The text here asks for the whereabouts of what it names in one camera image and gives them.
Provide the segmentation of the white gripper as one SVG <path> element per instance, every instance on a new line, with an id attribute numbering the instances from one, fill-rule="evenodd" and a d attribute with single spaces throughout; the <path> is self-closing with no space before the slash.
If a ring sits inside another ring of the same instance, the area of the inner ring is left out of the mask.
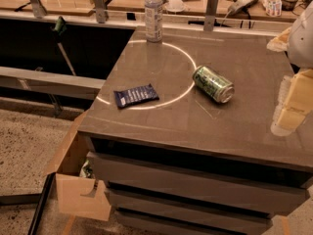
<path id="1" fill-rule="evenodd" d="M 302 12 L 292 27 L 288 27 L 267 44 L 275 52 L 288 50 L 292 64 L 300 70 L 291 78 L 277 124 L 288 131 L 296 130 L 313 111 L 313 1 Z"/>

